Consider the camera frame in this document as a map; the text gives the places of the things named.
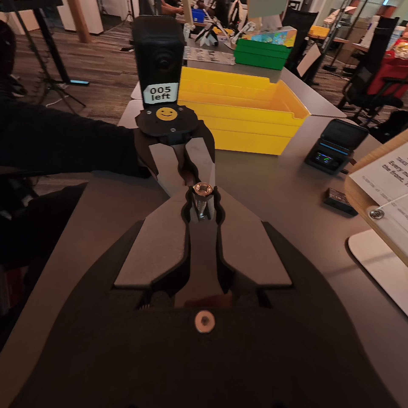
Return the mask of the instruction sheet on wooden stand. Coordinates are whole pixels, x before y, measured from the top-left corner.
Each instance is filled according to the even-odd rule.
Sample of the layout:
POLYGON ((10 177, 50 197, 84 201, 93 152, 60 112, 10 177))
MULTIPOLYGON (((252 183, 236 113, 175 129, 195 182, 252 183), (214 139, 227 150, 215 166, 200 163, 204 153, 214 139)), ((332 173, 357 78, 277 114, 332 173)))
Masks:
POLYGON ((348 238, 348 247, 385 293, 407 314, 408 299, 408 225, 400 225, 385 216, 376 203, 352 179, 351 175, 387 153, 408 144, 404 130, 357 162, 345 180, 346 198, 370 229, 348 238))

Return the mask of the printed instruction sheet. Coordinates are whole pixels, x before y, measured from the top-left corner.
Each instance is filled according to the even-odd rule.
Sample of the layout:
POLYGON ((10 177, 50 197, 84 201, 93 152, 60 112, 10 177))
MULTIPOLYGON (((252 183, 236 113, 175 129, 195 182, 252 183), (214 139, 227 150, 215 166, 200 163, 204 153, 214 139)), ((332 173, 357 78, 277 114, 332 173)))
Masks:
POLYGON ((400 225, 408 222, 408 145, 385 154, 355 171, 351 179, 376 203, 385 216, 400 225))

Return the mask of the person's left forearm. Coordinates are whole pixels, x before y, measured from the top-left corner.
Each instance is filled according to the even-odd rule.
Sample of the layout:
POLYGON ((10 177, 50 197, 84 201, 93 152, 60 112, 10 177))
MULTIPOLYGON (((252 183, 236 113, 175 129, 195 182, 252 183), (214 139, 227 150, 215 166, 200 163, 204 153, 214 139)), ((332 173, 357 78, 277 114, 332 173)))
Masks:
POLYGON ((0 164, 48 174, 110 171, 148 178, 125 127, 1 96, 0 164))

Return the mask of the red storage crate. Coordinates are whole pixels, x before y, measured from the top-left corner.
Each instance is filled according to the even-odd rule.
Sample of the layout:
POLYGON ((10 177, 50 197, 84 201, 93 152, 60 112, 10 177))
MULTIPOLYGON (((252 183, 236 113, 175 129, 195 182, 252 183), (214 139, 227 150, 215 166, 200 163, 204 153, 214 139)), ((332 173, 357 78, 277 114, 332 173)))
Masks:
POLYGON ((408 60, 387 51, 366 90, 367 95, 393 96, 401 99, 408 89, 408 60))

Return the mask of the yellow plastic storage bin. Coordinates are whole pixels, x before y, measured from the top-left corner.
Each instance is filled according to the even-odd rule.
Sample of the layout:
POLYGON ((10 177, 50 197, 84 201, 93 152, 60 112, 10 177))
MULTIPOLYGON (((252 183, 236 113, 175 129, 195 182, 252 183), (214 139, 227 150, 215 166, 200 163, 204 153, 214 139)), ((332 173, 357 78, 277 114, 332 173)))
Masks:
POLYGON ((183 67, 178 104, 211 131, 215 148, 279 156, 310 116, 282 80, 183 67))

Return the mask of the person's left hand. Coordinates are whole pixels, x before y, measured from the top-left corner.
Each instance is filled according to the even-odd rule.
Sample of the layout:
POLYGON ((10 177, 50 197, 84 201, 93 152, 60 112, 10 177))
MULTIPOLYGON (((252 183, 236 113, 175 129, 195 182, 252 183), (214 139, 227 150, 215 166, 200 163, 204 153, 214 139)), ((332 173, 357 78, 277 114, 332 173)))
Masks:
POLYGON ((151 153, 150 146, 158 144, 159 139, 144 133, 139 128, 133 129, 133 133, 138 160, 141 163, 140 166, 147 167, 152 177, 158 181, 157 177, 159 175, 159 171, 157 169, 153 154, 151 153))

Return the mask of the black battery pack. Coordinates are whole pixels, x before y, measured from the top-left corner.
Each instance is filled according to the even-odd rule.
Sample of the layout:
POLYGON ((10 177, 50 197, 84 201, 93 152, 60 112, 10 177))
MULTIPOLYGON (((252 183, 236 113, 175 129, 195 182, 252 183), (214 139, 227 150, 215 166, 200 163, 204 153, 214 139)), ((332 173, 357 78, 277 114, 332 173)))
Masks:
POLYGON ((323 204, 340 212, 355 217, 358 212, 351 206, 344 193, 333 188, 328 188, 324 193, 323 204))

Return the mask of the black charging case with display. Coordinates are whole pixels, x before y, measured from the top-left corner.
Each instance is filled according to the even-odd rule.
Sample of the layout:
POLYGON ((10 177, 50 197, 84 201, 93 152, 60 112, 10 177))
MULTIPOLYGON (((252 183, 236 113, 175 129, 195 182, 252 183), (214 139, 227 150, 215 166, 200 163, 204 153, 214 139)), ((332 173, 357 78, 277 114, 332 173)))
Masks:
POLYGON ((333 119, 323 130, 304 163, 331 176, 348 174, 354 151, 369 135, 367 128, 348 119, 333 119))

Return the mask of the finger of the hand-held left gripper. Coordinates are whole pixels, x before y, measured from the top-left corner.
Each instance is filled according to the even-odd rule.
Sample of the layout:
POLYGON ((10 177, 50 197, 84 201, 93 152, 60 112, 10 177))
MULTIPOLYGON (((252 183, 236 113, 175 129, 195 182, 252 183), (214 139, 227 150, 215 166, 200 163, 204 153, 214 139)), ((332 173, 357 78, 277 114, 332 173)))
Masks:
POLYGON ((186 196, 188 187, 179 172, 179 161, 172 146, 153 144, 149 146, 153 162, 157 169, 158 184, 172 198, 186 196))
POLYGON ((185 160, 195 184, 205 182, 212 187, 216 186, 215 163, 210 156, 203 138, 192 138, 186 143, 185 160))

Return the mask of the green plastic storage bin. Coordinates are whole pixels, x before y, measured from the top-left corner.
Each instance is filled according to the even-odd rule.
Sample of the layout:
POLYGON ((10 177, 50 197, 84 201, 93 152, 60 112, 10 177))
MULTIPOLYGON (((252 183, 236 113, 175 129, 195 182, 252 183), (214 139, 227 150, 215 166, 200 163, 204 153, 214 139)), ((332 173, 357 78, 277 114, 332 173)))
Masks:
POLYGON ((292 48, 285 45, 238 39, 233 52, 236 64, 281 71, 292 48))

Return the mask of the colourful printed box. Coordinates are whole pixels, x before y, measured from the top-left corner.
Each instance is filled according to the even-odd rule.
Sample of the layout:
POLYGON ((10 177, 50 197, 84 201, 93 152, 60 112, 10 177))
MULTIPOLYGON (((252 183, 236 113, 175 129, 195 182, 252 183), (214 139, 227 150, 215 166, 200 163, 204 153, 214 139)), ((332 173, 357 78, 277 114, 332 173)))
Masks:
POLYGON ((295 45, 297 37, 297 29, 291 26, 282 27, 279 29, 264 29, 248 35, 248 39, 261 43, 271 43, 275 45, 283 45, 287 48, 292 48, 295 45))

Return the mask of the steel hex bolt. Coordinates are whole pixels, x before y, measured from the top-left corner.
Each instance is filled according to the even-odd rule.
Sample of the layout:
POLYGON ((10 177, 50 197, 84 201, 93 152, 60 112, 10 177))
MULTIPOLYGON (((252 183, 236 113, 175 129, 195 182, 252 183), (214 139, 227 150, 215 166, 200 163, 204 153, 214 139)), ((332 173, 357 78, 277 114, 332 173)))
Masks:
POLYGON ((211 220, 211 211, 207 200, 197 196, 194 202, 198 221, 211 220))

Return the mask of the black office chair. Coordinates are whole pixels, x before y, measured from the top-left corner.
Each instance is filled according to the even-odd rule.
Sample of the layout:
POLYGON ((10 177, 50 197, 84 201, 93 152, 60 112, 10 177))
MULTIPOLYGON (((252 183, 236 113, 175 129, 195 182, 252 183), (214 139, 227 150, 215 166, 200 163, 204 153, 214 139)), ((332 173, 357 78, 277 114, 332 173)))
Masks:
POLYGON ((366 124, 370 123, 385 106, 402 108, 402 99, 393 96, 367 95, 366 90, 374 74, 379 69, 381 60, 388 51, 388 43, 391 35, 397 26, 399 18, 383 18, 379 20, 379 25, 374 30, 373 39, 368 51, 360 58, 353 76, 344 86, 343 97, 337 105, 338 109, 344 110, 345 105, 355 106, 357 111, 348 116, 358 125, 361 124, 359 116, 364 113, 366 124))

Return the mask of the black and white gripper tool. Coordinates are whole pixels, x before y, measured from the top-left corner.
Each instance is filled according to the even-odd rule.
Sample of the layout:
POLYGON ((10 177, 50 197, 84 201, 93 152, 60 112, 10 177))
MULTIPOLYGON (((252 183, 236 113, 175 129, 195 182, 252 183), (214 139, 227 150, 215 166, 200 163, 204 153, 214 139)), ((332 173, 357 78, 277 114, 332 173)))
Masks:
POLYGON ((223 34, 226 34, 221 21, 215 17, 212 19, 212 22, 208 23, 197 35, 195 43, 199 43, 200 47, 203 45, 217 47, 219 45, 219 41, 217 34, 214 32, 214 28, 218 28, 223 34))

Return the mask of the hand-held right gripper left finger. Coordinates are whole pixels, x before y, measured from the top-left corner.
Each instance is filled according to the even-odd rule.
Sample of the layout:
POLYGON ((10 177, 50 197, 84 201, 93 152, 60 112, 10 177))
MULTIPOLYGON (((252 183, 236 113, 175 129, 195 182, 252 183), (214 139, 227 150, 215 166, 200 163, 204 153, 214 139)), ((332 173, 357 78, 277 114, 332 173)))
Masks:
POLYGON ((164 291, 175 294, 190 277, 189 234, 184 210, 188 187, 150 213, 114 282, 118 289, 164 291))

